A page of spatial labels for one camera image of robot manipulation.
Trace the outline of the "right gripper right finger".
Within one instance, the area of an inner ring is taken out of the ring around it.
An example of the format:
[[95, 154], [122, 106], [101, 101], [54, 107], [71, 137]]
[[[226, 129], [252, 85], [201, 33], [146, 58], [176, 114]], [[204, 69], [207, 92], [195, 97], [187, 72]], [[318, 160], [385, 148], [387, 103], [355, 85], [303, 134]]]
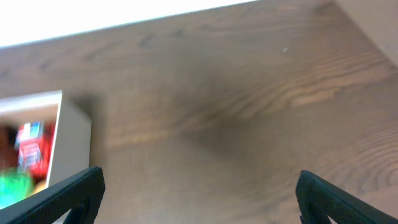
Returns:
[[370, 206], [308, 170], [295, 188], [303, 224], [397, 224], [397, 219]]

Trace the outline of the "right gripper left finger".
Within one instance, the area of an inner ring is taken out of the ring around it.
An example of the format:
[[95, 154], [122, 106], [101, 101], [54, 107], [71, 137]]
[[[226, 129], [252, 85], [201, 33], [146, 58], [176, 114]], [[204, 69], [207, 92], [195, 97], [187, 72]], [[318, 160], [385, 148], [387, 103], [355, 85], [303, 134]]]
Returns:
[[105, 191], [103, 170], [89, 167], [47, 189], [1, 210], [1, 223], [93, 223]]

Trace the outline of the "yellow rubber duck toy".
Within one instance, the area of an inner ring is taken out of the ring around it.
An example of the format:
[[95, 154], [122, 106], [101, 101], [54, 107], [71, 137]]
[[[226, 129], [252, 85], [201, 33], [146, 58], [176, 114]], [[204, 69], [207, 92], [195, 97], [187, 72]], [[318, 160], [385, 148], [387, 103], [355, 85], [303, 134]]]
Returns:
[[36, 186], [35, 189], [33, 191], [33, 194], [36, 194], [38, 192], [41, 192], [42, 190], [46, 189], [46, 180], [43, 180], [41, 182], [39, 182]]

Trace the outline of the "green round toy disc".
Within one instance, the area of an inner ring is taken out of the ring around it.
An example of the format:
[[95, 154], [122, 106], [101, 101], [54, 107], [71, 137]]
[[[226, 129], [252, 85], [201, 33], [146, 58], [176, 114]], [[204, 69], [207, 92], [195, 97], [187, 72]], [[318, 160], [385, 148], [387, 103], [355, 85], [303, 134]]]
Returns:
[[34, 181], [28, 172], [17, 169], [1, 171], [1, 209], [27, 198], [34, 190]]

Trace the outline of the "red toy fire truck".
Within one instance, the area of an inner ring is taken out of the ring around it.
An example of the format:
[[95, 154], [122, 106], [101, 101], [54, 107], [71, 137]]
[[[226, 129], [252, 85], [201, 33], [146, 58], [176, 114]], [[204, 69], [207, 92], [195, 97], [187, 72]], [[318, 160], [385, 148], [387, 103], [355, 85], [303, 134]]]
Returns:
[[15, 143], [19, 170], [28, 172], [35, 179], [47, 177], [54, 133], [53, 121], [35, 121], [19, 127]]

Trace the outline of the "brown plush bear toy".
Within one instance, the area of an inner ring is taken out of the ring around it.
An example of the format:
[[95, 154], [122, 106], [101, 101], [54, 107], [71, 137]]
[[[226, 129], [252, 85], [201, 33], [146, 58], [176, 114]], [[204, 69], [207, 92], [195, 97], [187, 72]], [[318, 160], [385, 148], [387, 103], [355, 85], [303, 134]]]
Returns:
[[1, 124], [1, 170], [18, 166], [18, 151], [15, 150], [17, 130]]

